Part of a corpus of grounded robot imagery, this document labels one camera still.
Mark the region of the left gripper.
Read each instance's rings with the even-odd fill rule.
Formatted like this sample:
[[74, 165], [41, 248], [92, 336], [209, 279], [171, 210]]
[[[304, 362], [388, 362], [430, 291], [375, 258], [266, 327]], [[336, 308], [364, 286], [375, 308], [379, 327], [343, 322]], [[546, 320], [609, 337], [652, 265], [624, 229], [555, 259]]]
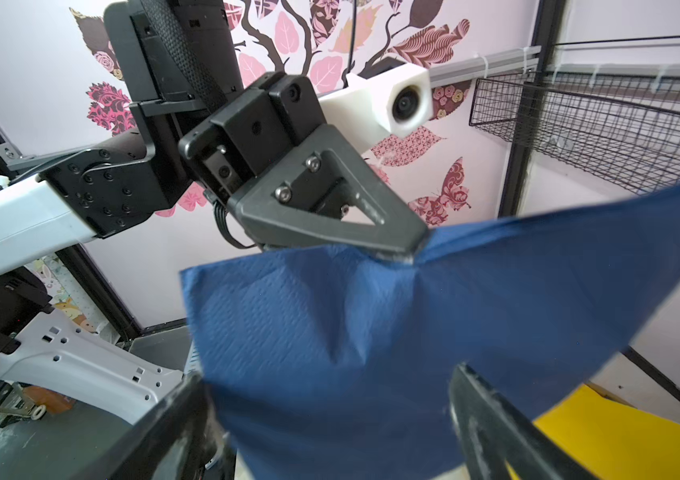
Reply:
[[183, 136], [178, 149], [194, 180], [228, 202], [258, 244], [346, 244], [412, 257], [426, 241], [425, 222], [325, 123], [309, 78], [268, 72]]

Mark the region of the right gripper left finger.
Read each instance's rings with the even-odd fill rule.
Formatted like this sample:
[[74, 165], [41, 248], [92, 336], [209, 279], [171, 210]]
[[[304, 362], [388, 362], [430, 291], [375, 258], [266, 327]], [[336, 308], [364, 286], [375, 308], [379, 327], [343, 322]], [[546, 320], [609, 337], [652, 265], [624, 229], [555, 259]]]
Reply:
[[75, 479], [232, 479], [235, 453], [198, 372], [143, 416]]

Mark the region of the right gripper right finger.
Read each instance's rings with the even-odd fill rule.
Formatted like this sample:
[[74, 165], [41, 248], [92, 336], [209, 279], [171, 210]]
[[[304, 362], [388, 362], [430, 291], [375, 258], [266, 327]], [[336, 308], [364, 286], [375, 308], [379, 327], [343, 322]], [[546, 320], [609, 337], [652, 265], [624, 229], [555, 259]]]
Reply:
[[472, 479], [592, 479], [466, 364], [449, 384], [451, 416]]

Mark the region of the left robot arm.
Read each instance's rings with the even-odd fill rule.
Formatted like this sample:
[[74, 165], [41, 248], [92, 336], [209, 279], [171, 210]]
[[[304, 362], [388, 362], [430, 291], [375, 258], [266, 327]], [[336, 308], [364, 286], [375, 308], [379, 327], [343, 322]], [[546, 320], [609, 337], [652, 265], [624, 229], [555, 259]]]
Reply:
[[135, 124], [0, 190], [0, 381], [138, 422], [182, 382], [55, 309], [27, 264], [145, 222], [198, 184], [219, 225], [264, 250], [347, 244], [414, 255], [425, 223], [364, 161], [431, 116], [427, 69], [395, 59], [338, 91], [266, 72], [244, 85], [219, 1], [111, 4]]

